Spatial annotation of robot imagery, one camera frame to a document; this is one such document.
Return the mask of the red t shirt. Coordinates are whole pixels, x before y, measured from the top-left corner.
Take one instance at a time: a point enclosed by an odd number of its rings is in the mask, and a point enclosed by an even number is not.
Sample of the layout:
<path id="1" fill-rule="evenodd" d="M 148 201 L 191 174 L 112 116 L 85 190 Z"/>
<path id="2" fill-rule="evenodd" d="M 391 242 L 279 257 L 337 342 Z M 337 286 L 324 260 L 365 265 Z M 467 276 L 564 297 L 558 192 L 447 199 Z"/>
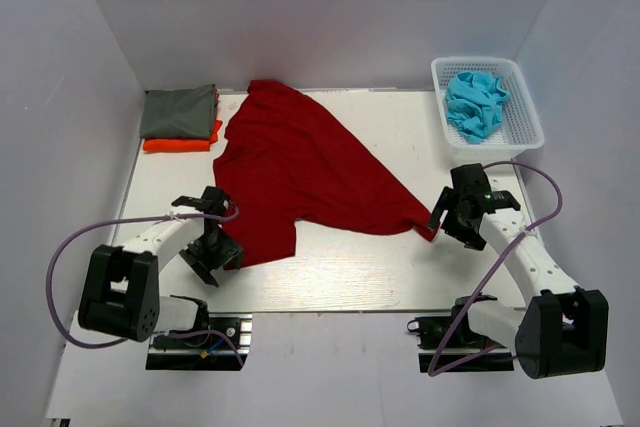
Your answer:
<path id="1" fill-rule="evenodd" d="M 224 227 L 250 267 L 292 257 L 296 222 L 368 235 L 414 230 L 430 211 L 324 106 L 275 80 L 253 80 L 225 129 L 215 183 L 239 208 Z"/>

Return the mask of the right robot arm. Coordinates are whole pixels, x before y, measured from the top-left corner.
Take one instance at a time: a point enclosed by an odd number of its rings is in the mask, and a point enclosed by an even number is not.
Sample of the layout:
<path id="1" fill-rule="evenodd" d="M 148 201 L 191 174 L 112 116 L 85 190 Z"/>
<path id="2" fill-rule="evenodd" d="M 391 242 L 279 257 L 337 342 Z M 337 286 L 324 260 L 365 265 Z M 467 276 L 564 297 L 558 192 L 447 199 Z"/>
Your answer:
<path id="1" fill-rule="evenodd" d="M 472 293 L 457 299 L 427 373 L 439 376 L 506 348 L 531 379 L 598 372 L 606 361 L 609 303 L 586 290 L 547 252 L 507 190 L 495 190 L 487 166 L 451 169 L 427 225 L 465 247 L 498 255 Z"/>

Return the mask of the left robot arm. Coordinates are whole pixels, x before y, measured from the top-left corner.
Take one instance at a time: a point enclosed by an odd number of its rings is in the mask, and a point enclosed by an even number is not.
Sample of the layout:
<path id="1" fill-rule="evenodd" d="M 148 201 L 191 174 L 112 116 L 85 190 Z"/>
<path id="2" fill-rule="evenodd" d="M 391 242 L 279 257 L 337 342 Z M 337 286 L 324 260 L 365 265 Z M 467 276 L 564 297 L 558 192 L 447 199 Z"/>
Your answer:
<path id="1" fill-rule="evenodd" d="M 207 303 L 162 296 L 160 273 L 180 257 L 201 281 L 216 287 L 216 270 L 240 268 L 244 248 L 223 230 L 238 210 L 213 186 L 199 198 L 178 197 L 172 207 L 136 237 L 93 251 L 78 312 L 82 328 L 138 342 L 160 333 L 176 333 L 191 346 L 209 339 Z"/>

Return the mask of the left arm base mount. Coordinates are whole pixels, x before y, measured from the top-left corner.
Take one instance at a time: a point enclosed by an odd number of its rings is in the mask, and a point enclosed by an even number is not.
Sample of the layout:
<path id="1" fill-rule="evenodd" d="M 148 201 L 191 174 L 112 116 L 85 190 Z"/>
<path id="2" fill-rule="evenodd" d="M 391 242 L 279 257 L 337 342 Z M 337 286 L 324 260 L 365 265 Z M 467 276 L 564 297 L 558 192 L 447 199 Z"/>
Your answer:
<path id="1" fill-rule="evenodd" d="M 148 371 L 237 372 L 247 360 L 252 337 L 251 314 L 211 314 L 204 329 L 221 332 L 177 339 L 154 335 L 146 356 Z"/>

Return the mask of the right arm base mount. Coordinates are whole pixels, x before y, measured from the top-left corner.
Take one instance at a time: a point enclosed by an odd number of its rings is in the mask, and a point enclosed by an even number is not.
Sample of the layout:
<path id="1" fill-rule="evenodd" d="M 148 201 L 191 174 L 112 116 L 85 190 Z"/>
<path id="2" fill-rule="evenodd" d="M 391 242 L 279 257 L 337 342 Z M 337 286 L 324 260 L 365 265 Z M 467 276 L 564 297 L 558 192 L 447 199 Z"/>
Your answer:
<path id="1" fill-rule="evenodd" d="M 407 322 L 406 329 L 418 340 L 419 371 L 428 373 L 429 366 L 441 340 L 455 320 L 467 298 L 458 298 L 449 311 L 440 311 L 414 317 Z M 470 330 L 468 319 L 464 318 L 456 327 L 445 349 L 435 363 L 435 370 L 454 363 L 468 355 L 474 355 L 493 345 L 488 337 Z M 476 357 L 449 370 L 449 373 L 512 372 L 515 358 L 511 352 L 500 346 L 482 357 Z"/>

